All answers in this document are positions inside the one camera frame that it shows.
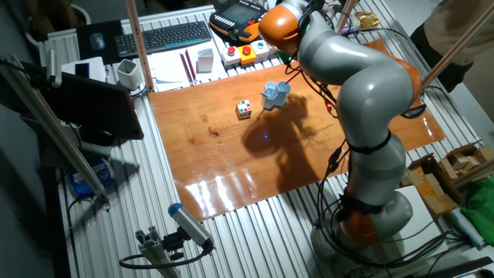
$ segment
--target green cloth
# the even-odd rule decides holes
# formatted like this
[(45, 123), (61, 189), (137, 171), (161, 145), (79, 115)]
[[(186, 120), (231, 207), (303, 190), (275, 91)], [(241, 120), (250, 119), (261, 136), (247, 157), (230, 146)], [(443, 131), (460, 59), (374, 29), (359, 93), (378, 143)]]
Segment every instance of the green cloth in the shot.
[(494, 244), (494, 178), (484, 178), (469, 186), (462, 213), (477, 228), (487, 244)]

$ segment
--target white paper sheet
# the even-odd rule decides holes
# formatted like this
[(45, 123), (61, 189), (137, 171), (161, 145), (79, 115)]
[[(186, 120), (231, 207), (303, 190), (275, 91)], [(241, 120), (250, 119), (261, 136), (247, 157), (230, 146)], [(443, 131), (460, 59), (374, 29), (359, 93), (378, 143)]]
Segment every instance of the white paper sheet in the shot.
[[(198, 52), (206, 49), (212, 49), (215, 54), (212, 72), (197, 73)], [(227, 76), (225, 68), (222, 65), (221, 57), (212, 41), (188, 47), (187, 50), (191, 57), (192, 67), (194, 68), (196, 80), (198, 82), (201, 81), (206, 83), (210, 78), (216, 80), (218, 76)], [(180, 53), (185, 54), (185, 48), (152, 54), (153, 67), (158, 86), (159, 83), (186, 83), (188, 86), (188, 78), (180, 58)]]

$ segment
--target computer mouse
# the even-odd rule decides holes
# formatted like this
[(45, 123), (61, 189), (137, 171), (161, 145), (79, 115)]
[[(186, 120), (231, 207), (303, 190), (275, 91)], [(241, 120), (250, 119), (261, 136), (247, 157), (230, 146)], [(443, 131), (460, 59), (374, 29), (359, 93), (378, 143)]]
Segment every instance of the computer mouse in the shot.
[(93, 50), (99, 51), (105, 49), (105, 41), (103, 40), (103, 34), (93, 33), (90, 37), (91, 48)]

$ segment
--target white cup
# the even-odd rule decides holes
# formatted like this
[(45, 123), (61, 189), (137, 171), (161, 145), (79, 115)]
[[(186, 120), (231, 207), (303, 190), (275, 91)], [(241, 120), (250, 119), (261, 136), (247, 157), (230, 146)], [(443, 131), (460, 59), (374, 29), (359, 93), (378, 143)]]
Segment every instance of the white cup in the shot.
[(135, 90), (142, 83), (142, 76), (136, 63), (124, 59), (117, 67), (120, 84), (129, 90)]

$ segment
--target wooden tabletop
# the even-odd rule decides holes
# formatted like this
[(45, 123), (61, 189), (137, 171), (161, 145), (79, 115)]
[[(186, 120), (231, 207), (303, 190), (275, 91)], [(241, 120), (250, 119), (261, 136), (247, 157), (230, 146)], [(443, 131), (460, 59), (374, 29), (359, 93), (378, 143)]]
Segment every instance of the wooden tabletop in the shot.
[[(181, 203), (207, 219), (323, 178), (328, 157), (344, 140), (338, 120), (301, 75), (282, 109), (261, 116), (268, 81), (288, 80), (285, 66), (195, 87), (151, 93), (151, 105)], [(337, 97), (338, 86), (330, 86)], [(250, 119), (235, 104), (250, 100)], [(429, 112), (391, 121), (407, 151), (445, 137)]]

